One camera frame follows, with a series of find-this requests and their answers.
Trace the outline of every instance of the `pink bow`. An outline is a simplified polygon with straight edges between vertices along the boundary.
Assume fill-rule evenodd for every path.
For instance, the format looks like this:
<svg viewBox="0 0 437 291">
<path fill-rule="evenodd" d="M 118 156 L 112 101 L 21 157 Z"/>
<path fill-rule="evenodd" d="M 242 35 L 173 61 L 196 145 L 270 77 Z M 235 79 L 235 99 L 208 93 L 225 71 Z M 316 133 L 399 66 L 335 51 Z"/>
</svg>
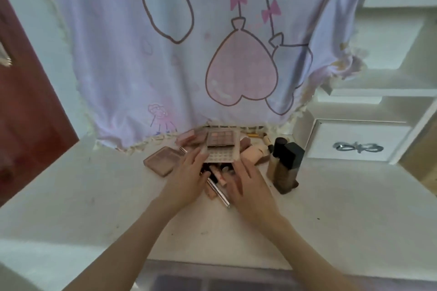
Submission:
<svg viewBox="0 0 437 291">
<path fill-rule="evenodd" d="M 231 11 L 234 10 L 235 6 L 237 6 L 239 2 L 247 5 L 247 0 L 231 0 Z"/>
<path fill-rule="evenodd" d="M 263 18 L 264 23 L 267 22 L 270 15 L 281 15 L 281 9 L 279 8 L 279 5 L 277 4 L 276 0 L 273 0 L 272 4 L 270 5 L 270 10 L 265 9 L 261 11 L 261 17 Z"/>
</svg>

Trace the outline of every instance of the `person's left hand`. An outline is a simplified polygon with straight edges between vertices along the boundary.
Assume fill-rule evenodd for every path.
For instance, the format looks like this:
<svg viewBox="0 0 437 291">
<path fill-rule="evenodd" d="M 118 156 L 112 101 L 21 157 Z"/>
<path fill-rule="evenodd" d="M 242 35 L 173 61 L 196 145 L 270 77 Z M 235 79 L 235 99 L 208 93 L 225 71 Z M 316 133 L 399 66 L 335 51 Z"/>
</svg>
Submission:
<svg viewBox="0 0 437 291">
<path fill-rule="evenodd" d="M 200 175 L 200 169 L 208 155 L 200 153 L 200 148 L 197 148 L 181 157 L 170 174 L 158 198 L 174 208 L 175 213 L 194 202 L 202 193 L 206 179 L 211 174 L 207 171 Z"/>
</svg>

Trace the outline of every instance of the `silver pen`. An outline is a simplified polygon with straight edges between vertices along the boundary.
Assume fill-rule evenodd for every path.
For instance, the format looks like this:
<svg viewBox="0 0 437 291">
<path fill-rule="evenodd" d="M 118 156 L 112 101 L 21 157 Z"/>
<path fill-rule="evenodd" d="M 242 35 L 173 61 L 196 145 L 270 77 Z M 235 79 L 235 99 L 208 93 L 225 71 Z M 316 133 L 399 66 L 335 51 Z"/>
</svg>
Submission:
<svg viewBox="0 0 437 291">
<path fill-rule="evenodd" d="M 188 151 L 186 149 L 184 149 L 183 147 L 180 147 L 179 150 L 181 150 L 182 152 L 184 152 L 185 154 L 188 153 Z M 220 190 L 220 188 L 212 181 L 211 178 L 208 177 L 208 179 L 206 180 L 206 183 L 208 183 L 208 185 L 210 186 L 211 189 L 213 189 L 213 191 L 218 195 L 218 197 L 221 199 L 221 201 L 223 202 L 223 204 L 225 204 L 225 206 L 227 208 L 231 207 L 231 203 L 229 202 L 228 198 L 226 197 L 226 195 L 223 193 L 222 190 Z"/>
</svg>

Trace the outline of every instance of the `drawer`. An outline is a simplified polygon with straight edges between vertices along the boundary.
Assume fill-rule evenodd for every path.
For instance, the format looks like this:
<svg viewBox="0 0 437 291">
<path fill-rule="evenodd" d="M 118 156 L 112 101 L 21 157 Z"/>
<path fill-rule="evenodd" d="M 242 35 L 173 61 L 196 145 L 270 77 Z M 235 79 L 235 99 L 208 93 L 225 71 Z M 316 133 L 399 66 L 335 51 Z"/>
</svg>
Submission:
<svg viewBox="0 0 437 291">
<path fill-rule="evenodd" d="M 308 141 L 306 156 L 387 161 L 410 128 L 405 123 L 317 120 Z"/>
</svg>

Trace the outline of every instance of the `makeup pile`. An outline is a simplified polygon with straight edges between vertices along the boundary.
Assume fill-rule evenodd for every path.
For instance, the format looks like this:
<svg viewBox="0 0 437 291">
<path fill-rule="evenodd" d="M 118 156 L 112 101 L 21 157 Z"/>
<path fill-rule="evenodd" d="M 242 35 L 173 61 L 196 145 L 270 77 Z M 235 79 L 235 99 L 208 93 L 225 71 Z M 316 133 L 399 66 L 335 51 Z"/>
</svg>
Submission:
<svg viewBox="0 0 437 291">
<path fill-rule="evenodd" d="M 247 134 L 240 139 L 239 130 L 233 128 L 193 129 L 176 138 L 179 151 L 165 146 L 144 160 L 144 165 L 161 177 L 166 177 L 178 163 L 181 156 L 201 148 L 209 153 L 201 173 L 211 173 L 205 185 L 205 193 L 210 199 L 219 197 L 226 207 L 230 207 L 225 193 L 226 180 L 223 172 L 233 172 L 232 162 L 244 157 L 257 165 L 269 162 L 267 177 L 276 189 L 285 194 L 298 186 L 296 175 L 303 157 L 303 149 L 285 138 L 276 138 L 274 145 L 267 134 Z M 262 138 L 263 143 L 252 144 L 250 138 Z"/>
</svg>

